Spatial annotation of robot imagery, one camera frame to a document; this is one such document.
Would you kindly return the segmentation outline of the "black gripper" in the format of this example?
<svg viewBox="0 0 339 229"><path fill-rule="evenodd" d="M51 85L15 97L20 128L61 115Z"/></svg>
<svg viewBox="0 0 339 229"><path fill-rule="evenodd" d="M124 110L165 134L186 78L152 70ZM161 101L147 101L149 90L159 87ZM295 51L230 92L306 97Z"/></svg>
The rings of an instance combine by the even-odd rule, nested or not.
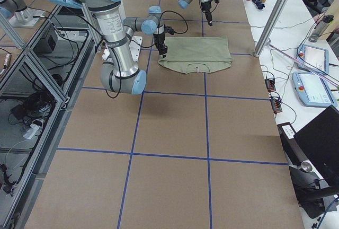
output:
<svg viewBox="0 0 339 229"><path fill-rule="evenodd" d="M165 24L163 24L159 26L154 32L155 46L158 49L158 52L162 56L162 58L165 58L168 52L168 47L165 45L166 33L174 35L174 29L171 26L166 26Z"/></svg>
<svg viewBox="0 0 339 229"><path fill-rule="evenodd" d="M220 0L200 0L200 6L203 13L205 13L208 25L212 25L212 2L219 4Z"/></svg>

